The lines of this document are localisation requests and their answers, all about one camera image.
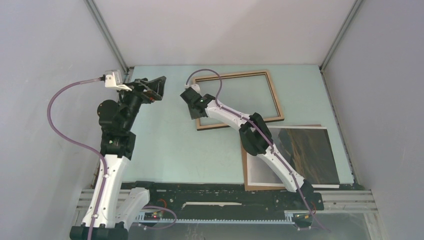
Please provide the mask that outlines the wooden picture frame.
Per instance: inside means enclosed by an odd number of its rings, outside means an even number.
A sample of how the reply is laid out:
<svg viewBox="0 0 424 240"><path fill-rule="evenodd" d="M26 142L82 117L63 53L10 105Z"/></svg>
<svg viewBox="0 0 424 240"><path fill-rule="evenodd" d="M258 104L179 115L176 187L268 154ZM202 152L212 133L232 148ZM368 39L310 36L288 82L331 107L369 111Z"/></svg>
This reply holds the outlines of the wooden picture frame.
<svg viewBox="0 0 424 240"><path fill-rule="evenodd" d="M190 77L191 84L197 84L201 93L215 96L228 107L251 115L259 113L266 123L285 119L281 101L268 70L223 73Z"/></svg>

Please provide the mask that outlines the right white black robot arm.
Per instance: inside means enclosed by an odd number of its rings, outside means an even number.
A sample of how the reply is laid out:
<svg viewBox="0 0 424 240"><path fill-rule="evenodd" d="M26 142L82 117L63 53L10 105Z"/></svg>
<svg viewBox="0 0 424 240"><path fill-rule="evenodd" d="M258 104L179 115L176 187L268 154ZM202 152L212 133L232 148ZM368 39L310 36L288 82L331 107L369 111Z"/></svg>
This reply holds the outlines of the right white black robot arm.
<svg viewBox="0 0 424 240"><path fill-rule="evenodd" d="M180 97L188 106L192 119L211 118L219 120L239 133L242 147L263 160L282 181L291 194L291 204L297 209L313 211L314 188L312 184L289 164L272 140L272 134L262 116L248 115L221 103L210 94L201 95L192 87L186 88Z"/></svg>

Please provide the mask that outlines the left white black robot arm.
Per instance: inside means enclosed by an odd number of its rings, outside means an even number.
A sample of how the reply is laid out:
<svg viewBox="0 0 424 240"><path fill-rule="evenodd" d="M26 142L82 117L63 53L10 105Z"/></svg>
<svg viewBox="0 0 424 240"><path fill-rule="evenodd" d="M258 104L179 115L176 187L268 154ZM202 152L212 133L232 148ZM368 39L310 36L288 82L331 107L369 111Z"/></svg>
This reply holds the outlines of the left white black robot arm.
<svg viewBox="0 0 424 240"><path fill-rule="evenodd" d="M119 100L99 104L97 115L101 127L100 166L97 183L88 210L79 226L73 226L72 240L126 240L139 211L153 208L158 194L137 187L121 206L117 206L124 172L129 165L136 141L131 131L141 105L161 101L166 77L136 79L116 86Z"/></svg>

